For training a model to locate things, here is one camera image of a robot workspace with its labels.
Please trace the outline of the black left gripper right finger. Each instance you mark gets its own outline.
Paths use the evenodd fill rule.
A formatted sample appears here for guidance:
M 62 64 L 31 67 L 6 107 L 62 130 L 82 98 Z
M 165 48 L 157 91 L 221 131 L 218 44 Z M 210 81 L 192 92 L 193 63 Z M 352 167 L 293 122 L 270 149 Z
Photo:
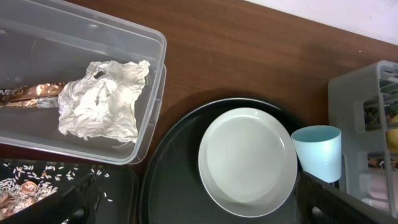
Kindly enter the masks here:
M 295 199 L 301 223 L 389 224 L 397 219 L 301 171 Z

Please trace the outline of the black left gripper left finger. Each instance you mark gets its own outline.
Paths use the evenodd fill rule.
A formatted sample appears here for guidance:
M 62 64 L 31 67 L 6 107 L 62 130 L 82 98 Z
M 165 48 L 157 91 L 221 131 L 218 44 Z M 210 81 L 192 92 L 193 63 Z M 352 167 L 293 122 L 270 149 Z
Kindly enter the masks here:
M 88 174 L 68 189 L 61 189 L 43 200 L 1 220 L 2 224 L 68 223 L 92 224 L 101 200 L 98 179 Z

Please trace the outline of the blue plastic cup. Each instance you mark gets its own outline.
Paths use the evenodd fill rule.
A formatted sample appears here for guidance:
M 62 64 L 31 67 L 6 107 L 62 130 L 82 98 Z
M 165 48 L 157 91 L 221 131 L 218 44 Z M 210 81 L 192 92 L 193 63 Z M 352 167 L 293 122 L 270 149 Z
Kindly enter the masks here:
M 307 126 L 291 135 L 303 171 L 326 183 L 341 177 L 341 131 L 334 126 Z

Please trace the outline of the food scraps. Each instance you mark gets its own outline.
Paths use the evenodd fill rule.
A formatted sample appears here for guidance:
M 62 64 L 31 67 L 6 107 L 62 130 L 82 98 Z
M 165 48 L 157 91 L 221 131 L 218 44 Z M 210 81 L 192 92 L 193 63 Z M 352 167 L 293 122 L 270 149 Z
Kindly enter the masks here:
M 14 215 L 54 194 L 60 187 L 85 174 L 109 177 L 102 169 L 67 165 L 12 165 L 4 163 L 1 171 L 1 219 Z

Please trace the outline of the grey round plate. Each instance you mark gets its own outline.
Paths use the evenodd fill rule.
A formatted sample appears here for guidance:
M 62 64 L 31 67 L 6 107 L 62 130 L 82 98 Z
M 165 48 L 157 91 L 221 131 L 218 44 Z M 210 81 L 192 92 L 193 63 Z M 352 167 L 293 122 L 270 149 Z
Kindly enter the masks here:
M 198 170 L 219 207 L 239 217 L 257 218 L 288 199 L 298 162 L 281 122 L 259 109 L 236 108 L 218 116 L 205 131 Z

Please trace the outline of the white tissue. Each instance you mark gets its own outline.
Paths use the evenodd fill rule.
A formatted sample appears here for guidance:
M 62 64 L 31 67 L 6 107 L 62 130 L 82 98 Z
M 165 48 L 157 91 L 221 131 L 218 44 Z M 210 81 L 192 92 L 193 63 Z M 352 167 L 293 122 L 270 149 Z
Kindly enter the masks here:
M 84 140 L 104 137 L 136 142 L 135 102 L 149 74 L 150 62 L 90 62 L 86 75 L 68 82 L 58 95 L 58 130 Z

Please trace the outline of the yellow bowl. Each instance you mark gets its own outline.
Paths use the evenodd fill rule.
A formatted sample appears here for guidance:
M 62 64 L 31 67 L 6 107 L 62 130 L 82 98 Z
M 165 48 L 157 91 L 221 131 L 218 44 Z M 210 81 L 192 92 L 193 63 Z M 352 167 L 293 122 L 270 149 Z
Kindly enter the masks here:
M 397 115 L 395 115 L 389 122 L 388 127 L 390 128 L 393 124 L 397 124 Z M 388 149 L 397 154 L 397 128 L 389 129 L 386 133 L 386 140 Z

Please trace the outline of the gold foil wrapper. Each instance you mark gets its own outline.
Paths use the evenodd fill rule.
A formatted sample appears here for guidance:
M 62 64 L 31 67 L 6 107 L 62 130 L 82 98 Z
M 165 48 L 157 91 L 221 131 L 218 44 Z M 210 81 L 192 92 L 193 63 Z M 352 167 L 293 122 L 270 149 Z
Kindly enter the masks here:
M 1 89 L 1 108 L 57 108 L 58 95 L 66 83 L 44 83 Z

